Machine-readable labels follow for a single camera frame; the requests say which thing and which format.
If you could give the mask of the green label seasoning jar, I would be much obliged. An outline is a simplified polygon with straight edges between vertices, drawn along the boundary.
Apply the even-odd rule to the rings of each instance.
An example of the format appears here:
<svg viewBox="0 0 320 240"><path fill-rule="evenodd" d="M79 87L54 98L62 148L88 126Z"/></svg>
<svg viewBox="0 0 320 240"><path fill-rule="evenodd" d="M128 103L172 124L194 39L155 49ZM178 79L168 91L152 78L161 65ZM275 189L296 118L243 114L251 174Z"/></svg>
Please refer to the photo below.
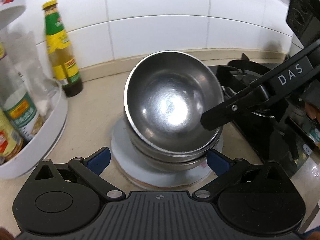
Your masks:
<svg viewBox="0 0 320 240"><path fill-rule="evenodd" d="M29 93L20 88L1 102L4 114L26 141L31 141L43 126L44 120Z"/></svg>

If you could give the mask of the white two-tier spice rack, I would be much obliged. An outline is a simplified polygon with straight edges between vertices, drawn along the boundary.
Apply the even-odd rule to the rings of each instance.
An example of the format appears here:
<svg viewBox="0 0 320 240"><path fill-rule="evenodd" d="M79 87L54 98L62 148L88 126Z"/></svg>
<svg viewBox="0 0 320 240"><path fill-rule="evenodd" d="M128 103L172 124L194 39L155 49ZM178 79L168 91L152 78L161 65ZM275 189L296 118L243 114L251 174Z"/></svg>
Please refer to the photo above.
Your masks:
<svg viewBox="0 0 320 240"><path fill-rule="evenodd" d="M1 179L35 168L60 139L68 102L62 86L46 77L33 32L1 43Z"/></svg>

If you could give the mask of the steel bowl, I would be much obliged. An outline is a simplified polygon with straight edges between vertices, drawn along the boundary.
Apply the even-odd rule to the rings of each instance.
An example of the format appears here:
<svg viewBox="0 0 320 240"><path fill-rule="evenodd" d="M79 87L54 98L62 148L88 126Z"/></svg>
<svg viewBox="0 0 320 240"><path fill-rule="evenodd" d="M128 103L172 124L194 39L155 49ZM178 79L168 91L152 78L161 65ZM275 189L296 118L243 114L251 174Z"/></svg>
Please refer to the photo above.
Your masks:
<svg viewBox="0 0 320 240"><path fill-rule="evenodd" d="M194 151L213 140L201 115L224 101L220 83L202 61L180 51L140 60L124 89L124 113L138 136L170 152Z"/></svg>
<svg viewBox="0 0 320 240"><path fill-rule="evenodd" d="M144 155L161 161L163 163L187 163L193 160L201 159L204 155L211 150L215 145L217 145L218 141L222 137L223 127L219 127L214 131L214 137L211 142L207 145L200 147L199 150L194 151L178 151L178 152L170 152L163 149L157 149L155 146L150 146L146 142L144 142L138 134L134 131L134 129L129 124L129 121L125 119L126 130L129 134L130 140L140 152Z"/></svg>
<svg viewBox="0 0 320 240"><path fill-rule="evenodd" d="M164 172L181 172L191 170L200 166L201 164L206 162L207 154L203 154L197 159L186 161L182 163L170 163L164 162L152 157L148 157L144 153L138 152L138 156L140 159L144 160L149 166Z"/></svg>

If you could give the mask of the black gas stove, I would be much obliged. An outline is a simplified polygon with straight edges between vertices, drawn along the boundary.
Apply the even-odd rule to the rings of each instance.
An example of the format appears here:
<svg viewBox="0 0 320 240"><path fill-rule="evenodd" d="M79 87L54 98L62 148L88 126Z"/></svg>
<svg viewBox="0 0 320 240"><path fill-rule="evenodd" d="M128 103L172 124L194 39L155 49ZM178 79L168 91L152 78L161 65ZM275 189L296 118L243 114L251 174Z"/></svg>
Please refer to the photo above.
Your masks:
<svg viewBox="0 0 320 240"><path fill-rule="evenodd" d="M319 58L295 55L270 68L243 55L218 66L225 101L210 117L232 122L263 162L293 176L319 152Z"/></svg>

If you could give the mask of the green yellow sauce bottle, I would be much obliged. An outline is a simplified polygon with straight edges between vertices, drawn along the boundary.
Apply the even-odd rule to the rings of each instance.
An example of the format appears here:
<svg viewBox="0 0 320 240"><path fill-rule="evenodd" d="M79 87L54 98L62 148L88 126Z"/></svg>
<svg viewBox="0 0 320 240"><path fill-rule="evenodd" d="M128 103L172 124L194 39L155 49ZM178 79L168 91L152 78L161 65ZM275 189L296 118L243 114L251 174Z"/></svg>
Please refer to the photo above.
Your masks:
<svg viewBox="0 0 320 240"><path fill-rule="evenodd" d="M73 97L83 90L83 84L72 43L57 8L57 1L44 3L42 10L47 53L54 77L62 86L66 96Z"/></svg>

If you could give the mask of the medium white plate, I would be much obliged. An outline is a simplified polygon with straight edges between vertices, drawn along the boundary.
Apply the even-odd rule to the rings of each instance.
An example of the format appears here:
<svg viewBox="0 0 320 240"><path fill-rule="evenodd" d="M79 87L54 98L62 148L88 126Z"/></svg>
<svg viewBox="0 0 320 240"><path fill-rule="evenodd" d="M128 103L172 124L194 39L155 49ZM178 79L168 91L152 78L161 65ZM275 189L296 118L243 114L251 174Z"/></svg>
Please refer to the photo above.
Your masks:
<svg viewBox="0 0 320 240"><path fill-rule="evenodd" d="M208 177L211 176L211 173L208 173L207 175L205 175L204 177L202 177L201 179L193 182L193 183L189 183L189 184L181 184L181 185L178 185L178 186L155 186L155 185L151 185L151 184L148 184L148 183L144 183L144 182L141 182L139 180L136 180L132 177L126 177L126 180L128 180L129 182L131 182L133 185L141 188L141 189L144 189L144 190L150 190L150 191L156 191L156 190L161 190L161 191L165 191L165 190L181 190L181 189L187 189L187 188L190 188L190 187L193 187L195 185L198 185L198 184L201 184L204 180L206 180Z"/></svg>

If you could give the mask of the yellow cap oil bottle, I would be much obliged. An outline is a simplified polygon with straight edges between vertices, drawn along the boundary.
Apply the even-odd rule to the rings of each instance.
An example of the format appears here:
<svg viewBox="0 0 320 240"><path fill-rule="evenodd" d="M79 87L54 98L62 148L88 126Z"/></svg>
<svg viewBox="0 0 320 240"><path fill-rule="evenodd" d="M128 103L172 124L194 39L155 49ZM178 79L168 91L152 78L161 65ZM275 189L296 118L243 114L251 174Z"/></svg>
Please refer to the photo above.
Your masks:
<svg viewBox="0 0 320 240"><path fill-rule="evenodd" d="M23 138L14 129L2 110L0 116L0 145L1 164L18 155L23 145Z"/></svg>

